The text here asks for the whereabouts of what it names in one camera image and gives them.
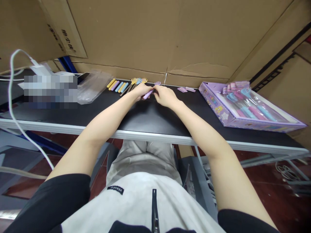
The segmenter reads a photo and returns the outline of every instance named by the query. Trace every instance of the black sleeve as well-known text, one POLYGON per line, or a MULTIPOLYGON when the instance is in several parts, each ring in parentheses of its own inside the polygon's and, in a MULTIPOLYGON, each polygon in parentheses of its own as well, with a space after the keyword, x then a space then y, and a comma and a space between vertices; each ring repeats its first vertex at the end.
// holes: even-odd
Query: black sleeve
POLYGON ((223 209, 219 211, 218 223, 227 233, 279 233, 268 223, 237 210, 223 209))
POLYGON ((54 177, 40 185, 27 202, 9 232, 49 232, 88 203, 90 176, 67 174, 54 177))

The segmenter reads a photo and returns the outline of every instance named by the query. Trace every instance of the grey pants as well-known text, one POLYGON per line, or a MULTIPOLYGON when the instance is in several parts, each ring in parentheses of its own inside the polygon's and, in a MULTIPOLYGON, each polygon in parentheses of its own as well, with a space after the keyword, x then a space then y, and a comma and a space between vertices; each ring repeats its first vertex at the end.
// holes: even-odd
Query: grey pants
POLYGON ((117 158, 111 164, 106 184, 112 185, 134 172, 168 176, 182 185, 172 144, 124 140, 117 158))

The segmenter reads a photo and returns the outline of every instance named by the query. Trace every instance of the pink fork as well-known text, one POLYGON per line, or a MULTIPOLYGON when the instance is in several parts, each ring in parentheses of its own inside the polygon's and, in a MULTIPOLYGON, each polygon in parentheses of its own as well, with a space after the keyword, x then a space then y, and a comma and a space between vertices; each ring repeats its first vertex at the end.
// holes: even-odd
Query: pink fork
MULTIPOLYGON (((156 82, 155 85, 161 85, 161 82, 156 82)), ((143 99, 147 99, 151 93, 153 92, 153 90, 149 91, 147 94, 145 94, 145 96, 143 97, 143 99)))

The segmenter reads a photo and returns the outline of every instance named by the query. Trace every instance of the purple box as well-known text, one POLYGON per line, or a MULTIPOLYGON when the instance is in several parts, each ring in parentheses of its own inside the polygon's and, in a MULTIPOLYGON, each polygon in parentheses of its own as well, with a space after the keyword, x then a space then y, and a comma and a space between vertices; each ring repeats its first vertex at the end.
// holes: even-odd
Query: purple box
POLYGON ((273 105, 271 102, 264 99, 262 96, 255 92, 253 92, 253 94, 255 94, 258 98, 261 99, 261 101, 269 105, 269 107, 273 108, 276 112, 286 118, 289 123, 251 119, 239 116, 236 110, 231 106, 229 100, 221 95, 223 88, 226 86, 227 84, 222 83, 203 82, 199 87, 200 93, 224 126, 281 133, 288 133, 290 131, 306 127, 304 123, 281 110, 277 106, 273 105))

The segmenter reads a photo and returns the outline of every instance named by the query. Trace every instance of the person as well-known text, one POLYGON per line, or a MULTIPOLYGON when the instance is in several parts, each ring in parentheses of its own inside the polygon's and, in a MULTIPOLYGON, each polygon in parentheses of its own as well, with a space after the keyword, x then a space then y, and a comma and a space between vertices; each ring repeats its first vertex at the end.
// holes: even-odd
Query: person
POLYGON ((5 232, 278 232, 226 140, 165 86, 139 84, 98 114, 5 232), (171 144, 124 140, 93 200, 90 176, 102 145, 141 96, 181 119, 208 157, 218 223, 181 186, 171 144))

